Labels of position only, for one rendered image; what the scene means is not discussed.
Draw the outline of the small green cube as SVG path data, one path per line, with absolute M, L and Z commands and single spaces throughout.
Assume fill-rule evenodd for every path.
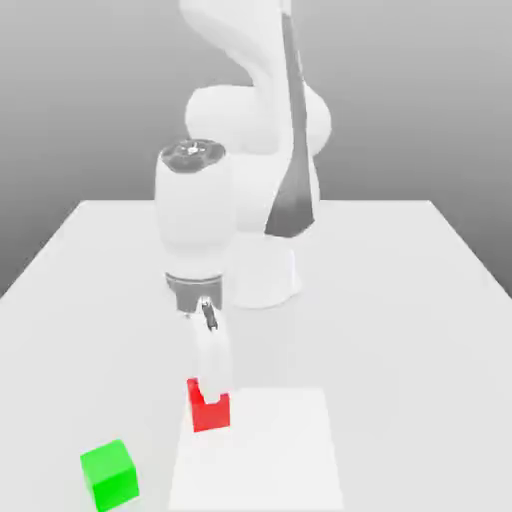
M 122 440 L 81 454 L 80 464 L 96 512 L 108 512 L 140 495 L 136 466 Z

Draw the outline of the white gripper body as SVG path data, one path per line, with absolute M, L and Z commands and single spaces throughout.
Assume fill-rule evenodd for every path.
M 227 321 L 215 310 L 216 327 L 209 328 L 203 312 L 191 316 L 197 347 L 198 379 L 206 403 L 216 403 L 233 388 L 232 350 Z

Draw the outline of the small red cube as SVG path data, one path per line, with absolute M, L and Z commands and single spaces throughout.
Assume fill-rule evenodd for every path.
M 230 396 L 220 395 L 215 403 L 206 403 L 197 378 L 187 380 L 187 393 L 195 433 L 230 426 Z

